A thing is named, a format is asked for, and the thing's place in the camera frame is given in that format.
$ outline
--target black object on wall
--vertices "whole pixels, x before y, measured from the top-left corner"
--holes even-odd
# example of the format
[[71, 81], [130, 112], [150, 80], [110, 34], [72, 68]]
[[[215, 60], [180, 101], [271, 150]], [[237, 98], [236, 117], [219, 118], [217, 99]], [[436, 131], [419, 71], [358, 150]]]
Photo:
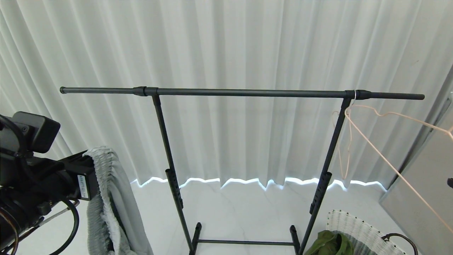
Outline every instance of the black object on wall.
[[[387, 99], [409, 99], [423, 100], [422, 94], [406, 94], [406, 93], [376, 93], [367, 90], [345, 90], [345, 91], [318, 91], [318, 90], [260, 90], [260, 89], [198, 89], [198, 88], [156, 88], [156, 87], [135, 87], [135, 88], [66, 88], [61, 87], [60, 92], [66, 93], [97, 93], [97, 94], [133, 94], [137, 96], [151, 96], [153, 98], [154, 107], [157, 113], [159, 127], [164, 141], [165, 152], [169, 163], [169, 169], [165, 171], [170, 189], [173, 195], [173, 200], [178, 210], [179, 219], [183, 227], [187, 245], [189, 246], [189, 255], [195, 255], [199, 243], [217, 243], [217, 244], [248, 244], [248, 245], [288, 245], [293, 246], [296, 255], [302, 255], [307, 246], [308, 238], [313, 229], [314, 222], [318, 216], [319, 208], [327, 191], [332, 173], [328, 172], [330, 162], [332, 160], [335, 147], [337, 146], [338, 138], [344, 123], [346, 108], [349, 107], [351, 101], [364, 100], [369, 98], [387, 98]], [[174, 168], [173, 157], [170, 149], [170, 142], [165, 127], [164, 115], [160, 103], [161, 95], [186, 95], [186, 96], [237, 96], [237, 97], [291, 97], [291, 98], [342, 98], [340, 113], [337, 119], [337, 124], [333, 131], [330, 146], [327, 151], [321, 175], [319, 176], [318, 186], [313, 197], [313, 202], [310, 206], [309, 213], [311, 214], [307, 229], [305, 230], [304, 239], [299, 244], [299, 238], [294, 225], [289, 228], [292, 242], [271, 242], [271, 241], [241, 241], [241, 240], [207, 240], [200, 239], [202, 225], [200, 222], [195, 227], [193, 238], [190, 238], [190, 233], [187, 228], [186, 219], [183, 213], [183, 200], [179, 190], [178, 181], [176, 179], [176, 171]]]

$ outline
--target basket handle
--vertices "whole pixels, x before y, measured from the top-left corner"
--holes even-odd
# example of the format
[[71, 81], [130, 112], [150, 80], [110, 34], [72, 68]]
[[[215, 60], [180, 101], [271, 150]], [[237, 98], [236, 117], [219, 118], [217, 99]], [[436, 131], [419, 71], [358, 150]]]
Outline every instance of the basket handle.
[[415, 243], [411, 239], [407, 238], [406, 236], [404, 236], [402, 234], [390, 233], [390, 234], [387, 234], [387, 235], [383, 236], [382, 239], [384, 241], [388, 242], [388, 241], [390, 241], [390, 237], [391, 236], [399, 236], [399, 237], [404, 238], [406, 241], [408, 241], [410, 243], [410, 245], [412, 245], [412, 248], [414, 248], [414, 254], [415, 255], [419, 255], [419, 252], [417, 251], [417, 246], [415, 246]]

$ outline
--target gray wall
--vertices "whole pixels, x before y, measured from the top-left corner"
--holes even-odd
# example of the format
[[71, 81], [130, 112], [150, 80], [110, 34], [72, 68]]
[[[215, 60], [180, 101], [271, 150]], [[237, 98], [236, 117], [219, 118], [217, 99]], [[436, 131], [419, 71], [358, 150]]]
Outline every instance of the gray wall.
[[[451, 107], [439, 126], [453, 126]], [[447, 185], [453, 177], [453, 141], [442, 132], [433, 132], [403, 176], [453, 228], [453, 189]], [[423, 254], [453, 254], [453, 234], [400, 178], [381, 205]]]

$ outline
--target white label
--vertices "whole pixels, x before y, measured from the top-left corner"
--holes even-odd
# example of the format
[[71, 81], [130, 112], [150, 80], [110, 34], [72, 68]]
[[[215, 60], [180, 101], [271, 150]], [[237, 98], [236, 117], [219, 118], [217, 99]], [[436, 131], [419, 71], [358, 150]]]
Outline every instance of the white label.
[[77, 175], [77, 179], [79, 180], [80, 195], [82, 198], [88, 198], [87, 182], [85, 181], [85, 177], [83, 175]]

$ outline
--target white marble floor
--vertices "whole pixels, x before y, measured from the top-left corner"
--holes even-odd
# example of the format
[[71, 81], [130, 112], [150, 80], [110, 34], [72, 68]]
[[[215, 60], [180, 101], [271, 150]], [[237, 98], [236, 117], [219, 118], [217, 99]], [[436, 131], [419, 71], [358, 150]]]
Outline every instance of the white marble floor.
[[[132, 183], [134, 195], [155, 255], [187, 255], [178, 214], [168, 183], [152, 181], [138, 187]], [[184, 213], [193, 235], [197, 222], [202, 224], [201, 238], [230, 240], [268, 240], [291, 242], [289, 227], [295, 225], [302, 241], [310, 214], [309, 206], [316, 184], [286, 182], [284, 187], [269, 184], [264, 191], [255, 183], [230, 182], [222, 189], [219, 182], [191, 181], [181, 189]], [[331, 185], [308, 241], [325, 229], [327, 213], [342, 209], [367, 221], [383, 233], [402, 231], [378, 204], [384, 191], [379, 185], [351, 184], [347, 191]], [[73, 243], [64, 255], [87, 254], [86, 202], [79, 207], [81, 225]], [[66, 213], [20, 243], [17, 254], [48, 254], [67, 238], [72, 217]], [[395, 240], [406, 251], [410, 246]], [[291, 246], [199, 244], [197, 255], [293, 255]]]

